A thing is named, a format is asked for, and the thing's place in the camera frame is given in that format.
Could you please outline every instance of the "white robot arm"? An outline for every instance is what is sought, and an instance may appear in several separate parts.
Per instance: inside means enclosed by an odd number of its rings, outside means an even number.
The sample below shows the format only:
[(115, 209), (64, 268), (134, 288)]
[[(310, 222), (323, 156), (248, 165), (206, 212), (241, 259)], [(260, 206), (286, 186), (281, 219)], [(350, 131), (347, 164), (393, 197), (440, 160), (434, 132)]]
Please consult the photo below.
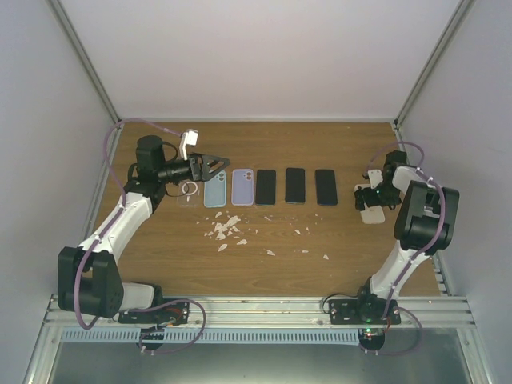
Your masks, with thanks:
[[(160, 287), (123, 283), (118, 261), (137, 229), (158, 208), (166, 195), (166, 184), (185, 180), (206, 182), (229, 164), (227, 158), (187, 154), (198, 133), (188, 130), (182, 136), (182, 158), (167, 161), (165, 144), (158, 136), (145, 136), (137, 142), (137, 162), (130, 168), (125, 193), (100, 227), (78, 247), (65, 247), (58, 256), (58, 304), (63, 310), (112, 318), (120, 311), (146, 309), (162, 304)], [(92, 269), (92, 277), (82, 272)], [(78, 300), (75, 291), (79, 288)]]
[(386, 156), (382, 172), (368, 172), (370, 186), (356, 188), (356, 208), (402, 204), (394, 225), (396, 243), (382, 268), (359, 289), (357, 298), (330, 300), (333, 324), (399, 323), (394, 314), (400, 289), (414, 270), (451, 242), (459, 193), (441, 188), (419, 168), (406, 165), (406, 153)]

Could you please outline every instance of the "wooden surface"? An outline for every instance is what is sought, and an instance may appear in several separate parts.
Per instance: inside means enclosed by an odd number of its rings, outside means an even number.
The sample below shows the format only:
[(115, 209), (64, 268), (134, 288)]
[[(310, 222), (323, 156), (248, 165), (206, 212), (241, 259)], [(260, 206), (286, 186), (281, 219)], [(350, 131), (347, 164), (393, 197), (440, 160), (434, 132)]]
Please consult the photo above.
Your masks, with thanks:
[[(354, 185), (364, 182), (361, 175), (368, 159), (380, 147), (395, 140), (388, 124), (194, 122), (163, 125), (179, 131), (199, 130), (195, 151), (230, 159), (231, 165), (226, 170), (227, 204), (221, 209), (208, 209), (201, 198), (197, 207), (185, 208), (177, 204), (176, 198), (165, 197), (124, 251), (119, 263), (123, 281), (157, 283), (164, 294), (355, 294), (381, 267), (393, 248), (398, 210), (386, 209), (384, 224), (364, 225), (354, 208), (353, 194)], [(129, 165), (135, 161), (136, 141), (146, 134), (159, 134), (164, 140), (179, 143), (175, 136), (155, 128), (127, 125), (114, 159), (114, 168), (123, 182)], [(376, 161), (377, 166), (382, 164), (383, 158)], [(304, 205), (284, 202), (287, 167), (306, 169)], [(275, 169), (276, 205), (232, 206), (231, 172), (236, 168)], [(316, 203), (314, 170), (319, 168), (336, 172), (337, 206)], [(178, 188), (171, 186), (169, 192), (178, 194)], [(118, 196), (114, 183), (108, 182), (99, 221), (112, 210)], [(222, 212), (222, 216), (215, 218), (217, 212)], [(225, 223), (228, 215), (241, 219), (237, 224), (239, 233), (225, 241), (204, 235), (214, 230), (212, 222)], [(246, 239), (247, 244), (237, 246), (241, 239)], [(224, 243), (228, 247), (218, 252)], [(268, 250), (275, 256), (268, 255)], [(429, 261), (416, 270), (402, 290), (402, 295), (436, 294), (438, 287)]]

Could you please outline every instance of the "light blue phone case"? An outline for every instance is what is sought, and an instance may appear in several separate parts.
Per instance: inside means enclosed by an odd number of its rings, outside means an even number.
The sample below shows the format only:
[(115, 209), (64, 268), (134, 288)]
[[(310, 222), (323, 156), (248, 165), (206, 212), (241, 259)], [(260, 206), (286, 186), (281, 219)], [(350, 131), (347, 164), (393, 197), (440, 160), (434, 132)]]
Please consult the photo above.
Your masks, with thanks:
[(219, 172), (205, 182), (205, 207), (219, 208), (226, 205), (226, 172)]

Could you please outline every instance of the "black smartphone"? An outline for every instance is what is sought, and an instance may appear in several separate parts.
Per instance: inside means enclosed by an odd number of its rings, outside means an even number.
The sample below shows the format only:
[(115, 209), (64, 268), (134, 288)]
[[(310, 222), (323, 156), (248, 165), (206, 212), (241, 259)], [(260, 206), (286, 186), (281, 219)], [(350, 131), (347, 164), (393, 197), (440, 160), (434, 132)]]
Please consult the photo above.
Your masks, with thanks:
[(286, 168), (285, 201), (292, 204), (306, 202), (306, 171), (304, 168)]
[(314, 182), (317, 187), (317, 204), (320, 206), (336, 206), (338, 192), (336, 191), (336, 176), (333, 170), (316, 170)]
[(275, 206), (275, 170), (258, 170), (256, 172), (256, 199), (257, 206)]

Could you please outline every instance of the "glass panel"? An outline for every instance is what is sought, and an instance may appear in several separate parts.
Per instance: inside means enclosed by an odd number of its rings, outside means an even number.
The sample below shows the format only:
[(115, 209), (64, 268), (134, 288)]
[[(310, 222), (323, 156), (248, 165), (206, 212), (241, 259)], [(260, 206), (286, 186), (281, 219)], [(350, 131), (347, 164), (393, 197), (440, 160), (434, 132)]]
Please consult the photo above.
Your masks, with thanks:
[[(417, 336), (392, 329), (382, 351), (407, 348)], [(425, 330), (421, 348), (399, 358), (364, 355), (356, 346), (197, 344), (152, 357), (135, 344), (63, 343), (50, 382), (462, 384), (468, 377), (457, 333)]]

